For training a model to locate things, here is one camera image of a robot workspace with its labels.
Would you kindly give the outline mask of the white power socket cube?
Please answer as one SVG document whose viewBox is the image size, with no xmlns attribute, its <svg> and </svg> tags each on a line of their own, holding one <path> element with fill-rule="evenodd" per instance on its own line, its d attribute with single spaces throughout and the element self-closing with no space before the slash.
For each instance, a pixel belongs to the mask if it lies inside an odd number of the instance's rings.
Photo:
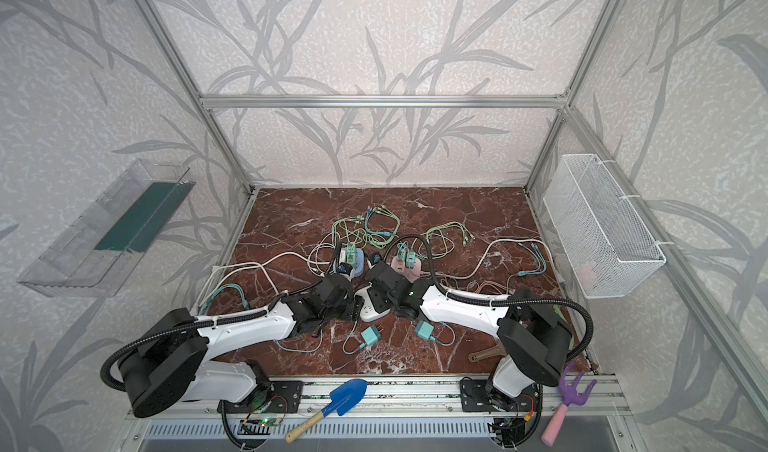
<svg viewBox="0 0 768 452">
<path fill-rule="evenodd" d="M 374 321 L 377 321 L 385 316 L 387 316 L 391 309 L 386 308 L 382 309 L 381 311 L 378 311 L 372 302 L 372 299 L 370 298 L 370 295 L 368 293 L 368 289 L 360 289 L 355 293 L 356 298 L 361 298 L 363 300 L 363 305 L 361 308 L 361 311 L 359 313 L 359 318 L 366 323 L 371 323 Z"/>
</svg>

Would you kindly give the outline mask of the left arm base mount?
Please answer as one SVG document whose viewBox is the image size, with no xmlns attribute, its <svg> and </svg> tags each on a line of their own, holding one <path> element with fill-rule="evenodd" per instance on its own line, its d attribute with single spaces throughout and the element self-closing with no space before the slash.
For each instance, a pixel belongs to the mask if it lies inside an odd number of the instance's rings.
<svg viewBox="0 0 768 452">
<path fill-rule="evenodd" d="M 260 386 L 244 401 L 246 412 L 293 414 L 299 410 L 304 383 L 299 380 L 274 381 Z"/>
</svg>

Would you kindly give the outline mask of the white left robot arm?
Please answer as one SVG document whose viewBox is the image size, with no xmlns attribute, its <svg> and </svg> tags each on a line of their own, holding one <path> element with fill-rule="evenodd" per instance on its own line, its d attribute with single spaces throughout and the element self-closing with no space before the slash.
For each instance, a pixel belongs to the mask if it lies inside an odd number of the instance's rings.
<svg viewBox="0 0 768 452">
<path fill-rule="evenodd" d="M 242 402 L 268 380 L 256 366 L 224 363 L 220 356 L 314 333 L 340 317 L 354 293 L 351 280 L 336 273 L 253 310 L 194 316 L 186 308 L 174 309 L 139 339 L 113 352 L 101 366 L 100 378 L 127 394 L 138 418 L 178 402 Z"/>
</svg>

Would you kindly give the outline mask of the pink power socket cube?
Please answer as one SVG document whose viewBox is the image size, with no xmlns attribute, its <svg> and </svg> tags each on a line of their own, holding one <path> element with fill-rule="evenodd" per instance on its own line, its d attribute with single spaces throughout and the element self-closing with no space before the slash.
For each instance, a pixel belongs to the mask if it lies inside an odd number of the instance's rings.
<svg viewBox="0 0 768 452">
<path fill-rule="evenodd" d="M 400 275 L 405 277 L 408 281 L 413 283 L 421 277 L 422 262 L 421 259 L 414 256 L 413 261 L 410 262 L 408 258 L 405 260 L 399 260 L 397 257 L 393 258 L 390 262 L 390 266 Z"/>
</svg>

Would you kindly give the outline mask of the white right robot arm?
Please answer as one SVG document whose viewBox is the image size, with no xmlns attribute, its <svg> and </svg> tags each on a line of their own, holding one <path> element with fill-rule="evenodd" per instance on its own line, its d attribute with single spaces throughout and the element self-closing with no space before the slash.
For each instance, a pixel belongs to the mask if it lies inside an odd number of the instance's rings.
<svg viewBox="0 0 768 452">
<path fill-rule="evenodd" d="M 528 290 L 477 294 L 446 288 L 434 276 L 410 281 L 384 262 L 375 264 L 365 281 L 356 294 L 378 314 L 455 324 L 498 340 L 505 355 L 490 387 L 509 398 L 533 384 L 557 386 L 594 337 L 588 310 L 566 298 L 539 297 Z"/>
</svg>

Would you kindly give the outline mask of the teal charger plug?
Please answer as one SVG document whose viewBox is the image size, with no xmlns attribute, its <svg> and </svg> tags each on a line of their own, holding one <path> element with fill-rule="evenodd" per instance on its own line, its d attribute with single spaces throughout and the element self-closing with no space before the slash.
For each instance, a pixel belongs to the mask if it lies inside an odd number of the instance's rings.
<svg viewBox="0 0 768 452">
<path fill-rule="evenodd" d="M 376 325 L 371 325 L 361 333 L 362 346 L 372 347 L 381 339 L 381 331 Z"/>
<path fill-rule="evenodd" d="M 425 341 L 435 341 L 433 331 L 434 326 L 426 321 L 420 321 L 415 327 L 416 336 Z"/>
</svg>

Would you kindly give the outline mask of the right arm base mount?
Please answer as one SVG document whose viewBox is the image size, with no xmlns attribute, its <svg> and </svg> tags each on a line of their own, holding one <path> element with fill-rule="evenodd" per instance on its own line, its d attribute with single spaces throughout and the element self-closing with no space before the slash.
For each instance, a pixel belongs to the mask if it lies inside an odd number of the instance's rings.
<svg viewBox="0 0 768 452">
<path fill-rule="evenodd" d="M 535 409 L 534 399 L 539 391 L 536 385 L 528 386 L 517 396 L 510 398 L 492 388 L 486 379 L 463 377 L 459 381 L 459 396 L 463 412 L 512 412 L 525 413 Z"/>
</svg>

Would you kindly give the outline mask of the blue power socket cube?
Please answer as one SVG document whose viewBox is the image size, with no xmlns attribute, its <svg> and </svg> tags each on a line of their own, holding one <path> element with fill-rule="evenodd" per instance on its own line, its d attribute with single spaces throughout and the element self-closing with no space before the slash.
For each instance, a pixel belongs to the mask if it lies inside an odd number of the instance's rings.
<svg viewBox="0 0 768 452">
<path fill-rule="evenodd" d="M 364 251 L 354 243 L 348 243 L 341 248 L 335 271 L 354 279 L 363 275 L 365 264 Z"/>
</svg>

